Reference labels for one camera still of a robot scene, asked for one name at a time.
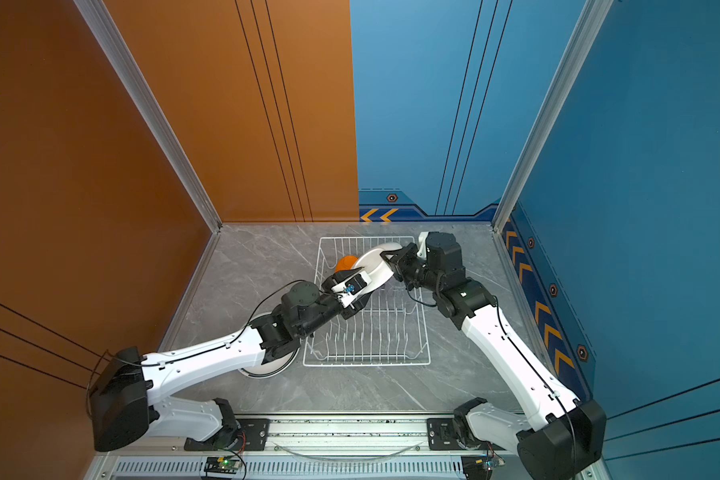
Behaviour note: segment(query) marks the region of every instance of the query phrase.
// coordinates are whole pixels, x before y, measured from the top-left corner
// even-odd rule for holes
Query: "ventilation grille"
[[[206,457],[120,457],[114,478],[203,478]],[[463,478],[459,456],[426,456],[387,462],[320,462],[287,456],[250,456],[246,480],[277,478]]]
[[[246,461],[248,478],[392,478],[394,476],[416,478],[442,478],[443,474],[461,474],[461,460],[458,457],[417,458],[411,460],[391,460],[384,463],[363,462],[314,462],[294,458],[268,458],[259,460],[254,457]]]
[[[116,478],[198,478],[206,457],[121,457],[114,469]]]

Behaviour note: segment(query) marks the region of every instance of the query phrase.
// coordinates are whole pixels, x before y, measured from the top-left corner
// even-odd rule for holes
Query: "blue wall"
[[[720,382],[639,408],[720,378],[720,2],[614,2],[520,208],[594,349],[606,438],[720,408]],[[616,479],[713,478],[720,440],[671,447],[714,438],[720,412],[604,456]]]
[[[350,5],[359,187],[401,190],[430,215],[496,202],[584,0]]]

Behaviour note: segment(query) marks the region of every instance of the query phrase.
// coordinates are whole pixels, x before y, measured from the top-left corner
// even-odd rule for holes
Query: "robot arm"
[[[518,398],[526,417],[494,408],[482,399],[454,410],[460,441],[496,441],[516,450],[533,478],[570,478],[597,461],[605,436],[605,412],[595,400],[582,403],[560,383],[518,337],[498,299],[466,276],[461,247],[453,235],[422,233],[409,244],[382,253],[394,278],[409,290],[433,292],[440,313],[451,319],[496,367]]]
[[[408,290],[432,292],[438,310],[489,358],[526,415],[503,412],[482,399],[468,402],[454,411],[463,444],[489,440],[516,450],[533,478],[568,478],[600,458],[603,410],[595,401],[580,402],[549,374],[504,318],[496,297],[466,277],[453,235],[423,233],[419,243],[418,249],[377,247],[320,289],[298,282],[272,312],[228,336],[145,356],[135,347],[118,352],[89,393],[96,450],[121,448],[145,434],[186,436],[206,449],[227,448],[240,427],[228,402],[171,395],[225,372],[283,362],[295,355],[302,338],[336,315],[354,316],[394,276]]]

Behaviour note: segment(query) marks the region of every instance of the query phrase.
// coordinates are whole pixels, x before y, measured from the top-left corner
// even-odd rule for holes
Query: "orange wall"
[[[152,350],[209,235],[72,1],[0,0],[0,302],[95,352]],[[82,365],[0,332],[77,384],[0,358],[0,478],[79,478],[96,355],[1,308],[0,328]]]
[[[106,0],[223,221],[358,218],[348,0]]]

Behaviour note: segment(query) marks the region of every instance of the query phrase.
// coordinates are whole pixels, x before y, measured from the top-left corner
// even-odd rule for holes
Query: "orange chevron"
[[[515,232],[507,232],[507,250],[509,249],[509,237],[510,237],[510,236],[515,236],[515,237],[517,237],[518,234],[515,233]]]
[[[393,208],[392,210],[390,210],[390,211],[387,212],[386,214],[382,215],[382,220],[384,220],[385,222],[392,222],[392,220],[389,219],[389,216],[392,215],[392,214],[393,214],[394,212],[396,212],[396,211],[398,211],[398,209],[397,209],[397,208]]]
[[[543,303],[536,302],[536,324],[537,325],[539,324],[539,310],[542,310],[542,311],[547,312],[550,315],[552,315],[552,312],[550,312],[549,307],[547,307]]]
[[[544,325],[544,345],[547,348],[550,347],[550,333],[552,335],[555,335],[560,340],[563,339],[563,337],[560,335],[560,332],[558,332],[556,329],[549,326],[549,324],[547,323],[547,325]]]
[[[365,215],[360,217],[360,220],[365,220],[366,222],[368,222],[370,224],[371,222],[373,222],[373,220],[369,219],[368,217],[371,215],[374,215],[377,210],[378,210],[378,208],[371,208],[370,210],[368,210],[368,212]]]
[[[523,283],[523,270],[534,271],[534,269],[530,268],[530,265],[520,262],[520,283]]]
[[[568,356],[561,351],[555,349],[554,351],[554,370],[559,374],[560,373],[560,360],[563,360],[568,365],[570,365],[570,368],[575,369],[574,361],[569,359]]]
[[[515,260],[517,259],[518,252],[521,254],[524,254],[525,250],[523,250],[519,246],[513,246],[512,247],[512,265],[515,264]]]

